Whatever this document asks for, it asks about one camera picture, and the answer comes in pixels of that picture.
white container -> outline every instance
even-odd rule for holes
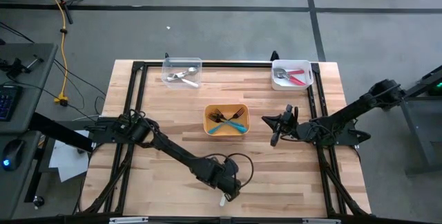
[[[189,68],[196,68],[197,71],[193,75],[185,75],[174,80],[169,76],[170,74],[183,74]],[[196,57],[181,58],[168,57],[163,61],[161,72],[161,80],[169,88],[200,88],[201,87],[201,72],[202,60]]]
[[[274,73],[274,68],[283,68],[287,72],[304,70],[303,74],[292,75],[296,79],[304,82],[304,86],[296,85],[285,78],[277,78]],[[313,72],[311,71],[311,64],[306,60],[274,60],[271,64],[271,87],[278,91],[301,91],[307,89],[313,84]]]

yellow bowl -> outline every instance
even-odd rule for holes
[[[244,125],[247,128],[245,133],[240,133],[237,129],[231,127],[228,124],[224,124],[214,134],[209,134],[209,130],[217,127],[222,123],[216,123],[209,119],[209,114],[214,113],[218,109],[226,119],[232,118],[232,116],[241,109],[244,108],[244,113],[237,119],[231,121]],[[244,104],[211,104],[206,106],[204,110],[204,131],[210,136],[242,136],[248,133],[250,130],[249,109]]]

fork with blue handle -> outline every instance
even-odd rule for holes
[[[233,116],[232,118],[226,119],[224,117],[224,115],[220,112],[220,110],[216,109],[215,113],[210,113],[209,114],[209,119],[217,122],[217,123],[221,123],[219,124],[217,127],[210,129],[209,131],[207,131],[209,134],[214,134],[220,127],[224,126],[225,124],[230,125],[231,127],[237,129],[240,133],[245,133],[247,132],[247,128],[245,128],[244,125],[240,124],[240,123],[236,123],[233,121],[230,121],[232,119],[236,119],[239,118],[243,113],[245,112],[244,108],[241,107],[240,110],[238,110]]]

keyboard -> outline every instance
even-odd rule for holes
[[[15,85],[0,86],[0,121],[9,121],[19,101],[22,87]]]

metal spoon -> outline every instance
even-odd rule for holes
[[[195,67],[190,67],[187,69],[187,71],[185,72],[181,72],[181,73],[170,73],[167,75],[167,80],[168,81],[173,81],[176,79],[181,79],[183,82],[193,86],[194,88],[199,88],[200,85],[196,84],[195,82],[191,82],[189,80],[186,80],[184,77],[186,77],[187,75],[195,75],[196,73],[198,73],[198,69]]]

